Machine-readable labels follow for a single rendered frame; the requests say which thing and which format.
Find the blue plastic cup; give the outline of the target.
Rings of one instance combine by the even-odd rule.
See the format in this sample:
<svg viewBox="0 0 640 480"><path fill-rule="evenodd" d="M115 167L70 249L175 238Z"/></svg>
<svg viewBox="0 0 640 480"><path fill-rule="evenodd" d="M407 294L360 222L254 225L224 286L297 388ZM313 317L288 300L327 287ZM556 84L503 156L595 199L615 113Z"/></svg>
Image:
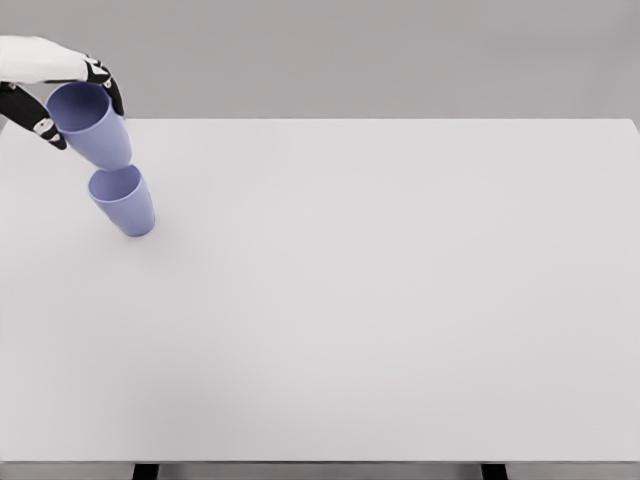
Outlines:
<svg viewBox="0 0 640 480"><path fill-rule="evenodd" d="M69 146L99 169L127 167L132 146L124 120L102 86L71 82L57 86L45 108Z"/></svg>
<svg viewBox="0 0 640 480"><path fill-rule="evenodd" d="M153 202L135 165L114 171L98 169L91 175L87 189L96 206L125 235L140 237L153 229Z"/></svg>

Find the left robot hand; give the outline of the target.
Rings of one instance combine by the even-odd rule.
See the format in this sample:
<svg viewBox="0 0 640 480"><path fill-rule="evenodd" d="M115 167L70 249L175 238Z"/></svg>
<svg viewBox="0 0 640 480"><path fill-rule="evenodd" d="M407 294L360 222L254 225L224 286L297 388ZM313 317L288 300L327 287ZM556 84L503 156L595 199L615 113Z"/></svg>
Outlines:
<svg viewBox="0 0 640 480"><path fill-rule="evenodd" d="M125 114L117 81L101 60L40 36L0 35L0 115L59 150L67 148L64 137L44 105L22 86L74 81L101 86L116 114Z"/></svg>

